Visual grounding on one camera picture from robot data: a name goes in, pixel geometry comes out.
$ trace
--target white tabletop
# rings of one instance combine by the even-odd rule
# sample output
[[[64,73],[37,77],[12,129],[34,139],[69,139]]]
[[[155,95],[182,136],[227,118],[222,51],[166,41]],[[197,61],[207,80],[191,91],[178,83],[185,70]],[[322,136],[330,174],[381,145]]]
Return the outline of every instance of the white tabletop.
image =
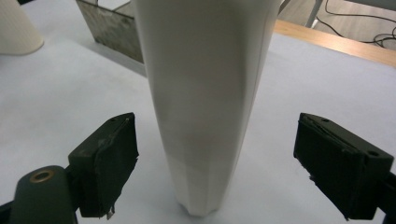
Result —
[[[108,223],[347,223],[292,156],[301,112],[396,155],[395,68],[274,35],[224,205],[190,217],[174,196],[142,64],[94,43],[74,1],[36,0],[23,9],[45,45],[0,56],[0,204],[13,199],[23,175],[66,167],[79,143],[130,111],[140,158]]]

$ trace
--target wooden floor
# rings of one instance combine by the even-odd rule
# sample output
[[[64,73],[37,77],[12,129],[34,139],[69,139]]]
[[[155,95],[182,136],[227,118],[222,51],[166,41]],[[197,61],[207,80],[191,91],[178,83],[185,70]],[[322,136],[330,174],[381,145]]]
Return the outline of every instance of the wooden floor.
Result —
[[[278,18],[282,21],[305,25],[314,4],[315,0],[290,0],[287,6],[279,14]],[[392,21],[383,21],[365,17],[330,15],[324,10],[325,4],[326,0],[323,1],[318,17],[322,21],[329,23],[335,30],[350,39],[372,41],[376,35],[391,34],[392,29],[396,27],[396,22]],[[334,13],[368,14],[386,17],[396,21],[396,11],[385,10],[378,7],[369,7],[344,0],[329,0],[328,10]],[[330,28],[320,22],[318,22],[314,29],[334,34]],[[384,45],[388,49],[396,50],[396,40],[384,42]]]

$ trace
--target white cylinder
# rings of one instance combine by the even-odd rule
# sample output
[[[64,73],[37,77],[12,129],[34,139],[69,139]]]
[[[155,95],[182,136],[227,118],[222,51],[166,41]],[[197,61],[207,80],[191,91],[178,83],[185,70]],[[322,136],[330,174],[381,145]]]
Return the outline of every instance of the white cylinder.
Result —
[[[279,0],[133,0],[177,200],[220,207],[233,176]]]
[[[16,0],[0,0],[0,54],[27,54],[44,43]]]

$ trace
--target cord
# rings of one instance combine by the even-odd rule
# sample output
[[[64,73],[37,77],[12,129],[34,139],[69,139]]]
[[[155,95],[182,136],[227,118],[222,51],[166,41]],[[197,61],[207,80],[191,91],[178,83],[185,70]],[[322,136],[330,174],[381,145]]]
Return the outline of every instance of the cord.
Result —
[[[376,19],[380,19],[380,20],[384,20],[384,21],[392,21],[392,22],[396,23],[396,21],[388,19],[388,18],[384,18],[384,17],[377,17],[377,16],[372,16],[372,15],[362,15],[362,14],[342,14],[342,13],[330,12],[328,9],[328,4],[329,4],[329,0],[326,0],[325,11],[331,15],[334,15],[334,16],[370,17],[370,18],[376,18]],[[344,37],[339,32],[337,32],[332,26],[330,26],[329,23],[322,21],[319,17],[317,17],[317,20],[319,22],[323,23],[324,25],[326,25],[327,27],[329,27],[330,29],[332,29],[337,35]],[[379,34],[373,38],[373,41],[360,41],[360,42],[365,43],[365,44],[377,44],[379,47],[385,48],[384,41],[396,40],[395,31],[396,31],[396,27],[392,30],[391,34]]]

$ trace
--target wooden strip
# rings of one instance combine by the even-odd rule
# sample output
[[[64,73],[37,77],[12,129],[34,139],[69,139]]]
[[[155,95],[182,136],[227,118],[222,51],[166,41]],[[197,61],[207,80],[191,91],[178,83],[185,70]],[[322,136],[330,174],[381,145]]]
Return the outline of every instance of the wooden strip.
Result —
[[[330,35],[280,20],[276,21],[274,31],[278,34],[301,39],[327,49],[334,49],[349,55],[396,67],[396,51],[394,50],[382,49],[374,45],[363,44],[355,40]]]

